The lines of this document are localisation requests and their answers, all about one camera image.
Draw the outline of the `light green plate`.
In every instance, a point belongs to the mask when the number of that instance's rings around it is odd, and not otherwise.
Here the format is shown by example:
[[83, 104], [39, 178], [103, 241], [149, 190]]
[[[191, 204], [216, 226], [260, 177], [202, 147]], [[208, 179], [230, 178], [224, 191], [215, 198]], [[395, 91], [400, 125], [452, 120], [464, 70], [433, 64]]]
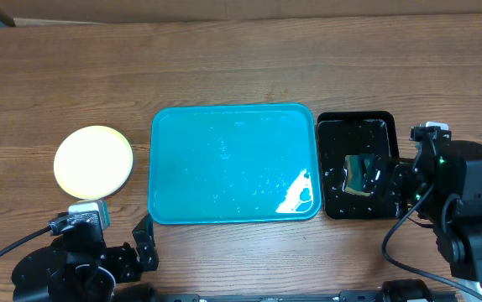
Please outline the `light green plate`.
[[131, 174], [134, 155], [129, 141], [117, 130], [89, 126], [60, 144], [53, 162], [59, 187], [81, 200], [94, 200], [120, 189]]

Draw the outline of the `yellow green sponge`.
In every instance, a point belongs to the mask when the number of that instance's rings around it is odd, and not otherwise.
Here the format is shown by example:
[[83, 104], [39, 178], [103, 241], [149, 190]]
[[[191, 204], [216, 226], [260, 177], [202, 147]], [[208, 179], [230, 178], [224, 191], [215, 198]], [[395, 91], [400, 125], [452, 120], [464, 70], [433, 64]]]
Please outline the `yellow green sponge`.
[[343, 191], [350, 195], [371, 196], [376, 191], [380, 171], [374, 154], [346, 155], [344, 160]]

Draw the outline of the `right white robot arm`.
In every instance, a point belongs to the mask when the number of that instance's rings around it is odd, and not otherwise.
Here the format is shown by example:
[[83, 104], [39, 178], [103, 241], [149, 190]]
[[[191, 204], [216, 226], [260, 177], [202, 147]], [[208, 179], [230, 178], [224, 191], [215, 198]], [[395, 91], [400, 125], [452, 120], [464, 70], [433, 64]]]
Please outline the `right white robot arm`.
[[[418, 139], [417, 144], [412, 160], [378, 157], [369, 167], [369, 182], [382, 186], [386, 198], [406, 208], [385, 235], [383, 257], [398, 268], [458, 289], [468, 300], [482, 301], [482, 144], [447, 138]], [[390, 238], [413, 213], [430, 222], [450, 279], [388, 253]]]

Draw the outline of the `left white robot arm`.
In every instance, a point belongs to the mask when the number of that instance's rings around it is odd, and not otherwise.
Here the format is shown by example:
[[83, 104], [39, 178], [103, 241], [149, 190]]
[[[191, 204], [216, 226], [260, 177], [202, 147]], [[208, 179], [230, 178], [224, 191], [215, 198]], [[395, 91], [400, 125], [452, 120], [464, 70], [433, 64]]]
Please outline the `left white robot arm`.
[[96, 211], [61, 213], [49, 226], [53, 242], [12, 272], [14, 301], [112, 301], [118, 284], [138, 282], [158, 267], [149, 215], [132, 230], [135, 247], [107, 247]]

